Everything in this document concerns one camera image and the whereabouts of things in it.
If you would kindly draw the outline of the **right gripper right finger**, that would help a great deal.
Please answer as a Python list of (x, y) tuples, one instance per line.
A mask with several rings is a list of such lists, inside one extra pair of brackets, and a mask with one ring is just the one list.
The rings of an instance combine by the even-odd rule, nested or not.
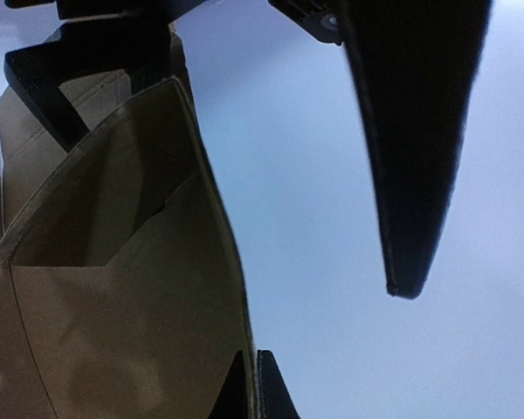
[(489, 1), (277, 1), (344, 47), (375, 189), (387, 291), (424, 288), (459, 168)]

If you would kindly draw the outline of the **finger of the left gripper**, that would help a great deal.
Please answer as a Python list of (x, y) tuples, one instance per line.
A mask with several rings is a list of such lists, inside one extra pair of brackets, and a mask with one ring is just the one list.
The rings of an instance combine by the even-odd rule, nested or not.
[(257, 351), (253, 371), (236, 352), (209, 418), (300, 419), (271, 351)]

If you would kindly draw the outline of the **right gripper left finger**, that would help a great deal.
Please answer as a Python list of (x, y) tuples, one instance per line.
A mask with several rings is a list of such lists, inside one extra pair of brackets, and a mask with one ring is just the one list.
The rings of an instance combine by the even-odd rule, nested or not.
[(123, 70), (132, 93), (171, 73), (169, 26), (185, 1), (59, 1), (58, 39), (6, 53), (4, 75), (52, 138), (73, 149), (89, 128), (59, 87), (66, 81)]

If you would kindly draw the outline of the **brown cardboard box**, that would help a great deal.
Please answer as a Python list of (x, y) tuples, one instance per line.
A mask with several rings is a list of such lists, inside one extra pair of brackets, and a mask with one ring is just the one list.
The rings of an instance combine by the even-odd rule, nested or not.
[(238, 249), (197, 124), (183, 42), (171, 74), (66, 81), (86, 132), (65, 151), (0, 97), (0, 418), (254, 418)]

